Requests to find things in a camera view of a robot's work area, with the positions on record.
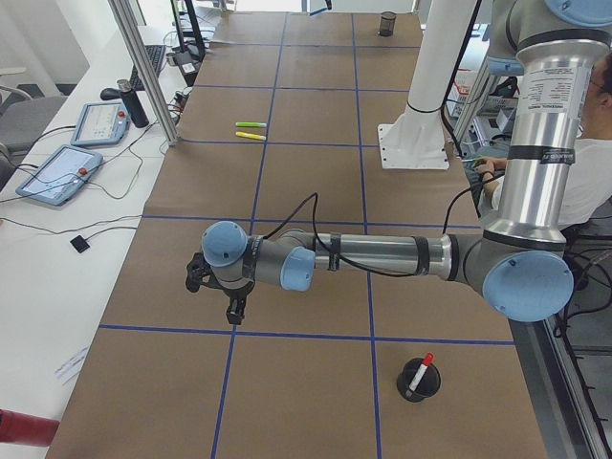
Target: person's hair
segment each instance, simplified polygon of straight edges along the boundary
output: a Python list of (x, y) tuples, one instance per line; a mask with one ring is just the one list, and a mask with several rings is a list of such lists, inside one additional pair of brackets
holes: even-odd
[(601, 75), (603, 76), (602, 90), (605, 93), (612, 94), (612, 53), (605, 57), (605, 70)]

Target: marker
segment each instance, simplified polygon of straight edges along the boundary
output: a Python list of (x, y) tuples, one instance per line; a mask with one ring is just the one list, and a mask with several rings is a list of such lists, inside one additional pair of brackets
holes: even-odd
[(236, 136), (244, 137), (245, 139), (253, 139), (254, 141), (265, 141), (266, 136), (258, 136), (257, 134), (250, 134), (248, 132), (236, 131)]
[(263, 127), (265, 129), (268, 127), (268, 124), (265, 122), (239, 121), (236, 123), (236, 127)]
[(327, 11), (327, 7), (321, 8), (320, 10), (313, 11), (309, 15), (314, 16), (315, 14), (319, 14), (320, 12), (324, 12), (324, 11)]
[(419, 383), (421, 382), (423, 375), (425, 374), (425, 372), (427, 371), (427, 369), (429, 368), (432, 362), (433, 362), (433, 354), (431, 354), (430, 352), (427, 352), (425, 355), (425, 358), (421, 362), (421, 366), (419, 366), (419, 369), (417, 370), (417, 373), (414, 375), (414, 378), (412, 378), (412, 381), (410, 382), (408, 389), (410, 389), (412, 392), (416, 390), (417, 385), (419, 385)]

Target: red marker cap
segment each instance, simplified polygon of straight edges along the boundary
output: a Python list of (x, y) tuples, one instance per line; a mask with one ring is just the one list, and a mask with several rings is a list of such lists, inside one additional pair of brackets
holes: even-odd
[(421, 365), (430, 366), (432, 362), (433, 362), (433, 354), (431, 354), (430, 352), (427, 352)]

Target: black bottle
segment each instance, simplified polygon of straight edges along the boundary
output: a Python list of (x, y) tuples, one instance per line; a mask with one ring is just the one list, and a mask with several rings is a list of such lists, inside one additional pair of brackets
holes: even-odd
[(125, 110), (130, 114), (130, 119), (136, 127), (145, 127), (148, 125), (149, 120), (144, 113), (142, 108), (141, 100), (138, 98), (138, 94), (132, 88), (132, 85), (127, 79), (120, 79), (117, 81), (119, 85), (119, 95), (125, 105)]

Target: green marker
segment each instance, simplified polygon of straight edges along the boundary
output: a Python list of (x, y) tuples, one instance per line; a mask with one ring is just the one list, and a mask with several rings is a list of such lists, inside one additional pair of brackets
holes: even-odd
[(263, 127), (264, 129), (268, 127), (265, 122), (246, 122), (239, 121), (236, 123), (236, 127)]

